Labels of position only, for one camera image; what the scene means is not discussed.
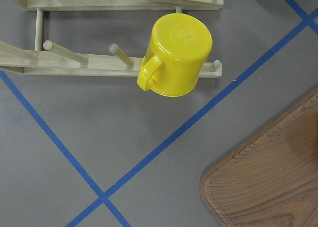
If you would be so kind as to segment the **yellow plastic mug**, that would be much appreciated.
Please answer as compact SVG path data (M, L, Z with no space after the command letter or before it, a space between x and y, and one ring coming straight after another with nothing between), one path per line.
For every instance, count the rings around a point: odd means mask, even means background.
M167 97L188 94L212 47L209 29L197 18L183 13L162 16L152 28L138 86Z

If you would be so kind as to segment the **brown wooden tray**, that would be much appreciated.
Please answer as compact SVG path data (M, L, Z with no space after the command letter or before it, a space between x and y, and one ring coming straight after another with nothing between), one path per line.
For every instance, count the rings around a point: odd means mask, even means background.
M318 224L318 91L208 170L204 203L225 227Z

